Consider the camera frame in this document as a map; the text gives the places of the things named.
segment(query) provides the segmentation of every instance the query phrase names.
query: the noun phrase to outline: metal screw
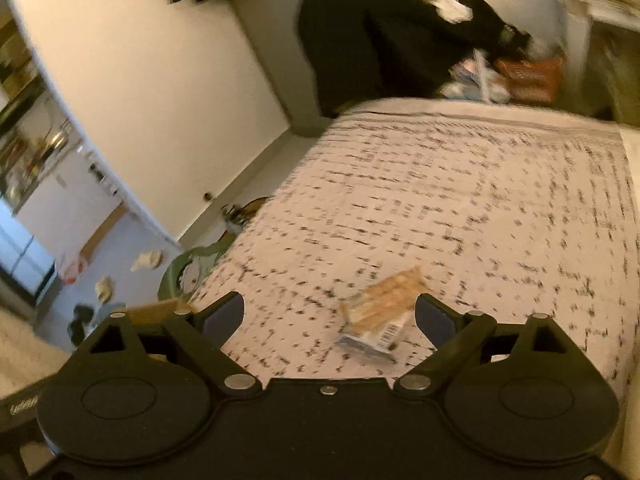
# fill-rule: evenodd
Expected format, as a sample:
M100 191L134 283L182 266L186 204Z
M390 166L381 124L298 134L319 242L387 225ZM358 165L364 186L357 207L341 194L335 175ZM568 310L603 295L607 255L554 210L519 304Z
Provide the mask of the metal screw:
M409 374L400 378L400 386L405 390L421 392L431 386L431 379L425 375Z
M323 395L335 395L338 393L338 388L331 386L330 384L325 384L320 388L320 393Z
M255 377L247 374L229 375L225 379L225 386L231 390L248 390L255 384Z

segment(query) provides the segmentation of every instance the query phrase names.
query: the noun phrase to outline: white cabinet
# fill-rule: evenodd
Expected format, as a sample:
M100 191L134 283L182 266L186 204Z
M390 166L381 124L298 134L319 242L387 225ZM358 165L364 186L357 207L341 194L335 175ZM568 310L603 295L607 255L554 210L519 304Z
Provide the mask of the white cabinet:
M75 256L121 202L89 173L84 156L69 152L36 188L17 220L54 257Z

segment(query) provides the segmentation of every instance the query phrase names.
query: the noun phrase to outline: rug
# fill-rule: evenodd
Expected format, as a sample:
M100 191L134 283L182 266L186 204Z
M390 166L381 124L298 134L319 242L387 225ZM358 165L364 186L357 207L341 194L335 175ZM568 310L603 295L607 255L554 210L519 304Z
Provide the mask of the rug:
M363 104L308 152L193 304L243 295L223 351L264 383L391 380L434 347L412 324L392 360L347 351L335 345L338 304L419 265L460 312L551 314L622 397L639 325L634 201L614 125L525 107Z
M0 306L0 399L56 373L69 355Z

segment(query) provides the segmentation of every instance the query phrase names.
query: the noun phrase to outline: green bag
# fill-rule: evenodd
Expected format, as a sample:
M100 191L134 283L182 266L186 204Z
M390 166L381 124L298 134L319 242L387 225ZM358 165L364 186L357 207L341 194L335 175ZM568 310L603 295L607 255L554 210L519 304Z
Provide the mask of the green bag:
M196 247L178 256L160 281L158 300L181 298L189 301L235 240L235 234L226 233L209 247Z

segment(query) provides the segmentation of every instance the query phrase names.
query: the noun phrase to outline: white floor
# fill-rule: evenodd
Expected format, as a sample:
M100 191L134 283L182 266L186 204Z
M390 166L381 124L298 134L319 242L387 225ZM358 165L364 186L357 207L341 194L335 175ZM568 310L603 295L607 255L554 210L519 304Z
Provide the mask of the white floor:
M316 140L291 137L236 196L233 203L245 205L255 198L273 194ZM224 230L225 224L221 216L195 245L207 246L214 243ZM156 249L162 249L164 252L164 261L159 268L130 272L131 264L141 252ZM49 294L50 297L45 298L41 306L45 313L39 316L35 327L36 334L53 345L69 352L73 351L74 347L69 341L66 326L73 318L76 304L84 303L98 307L94 286L100 277L110 276L113 280L114 294L110 303L151 303L156 300L158 285L166 266L180 252L134 216L127 214L95 250L91 265L82 278L74 285L62 287L62 290L53 290L52 294Z

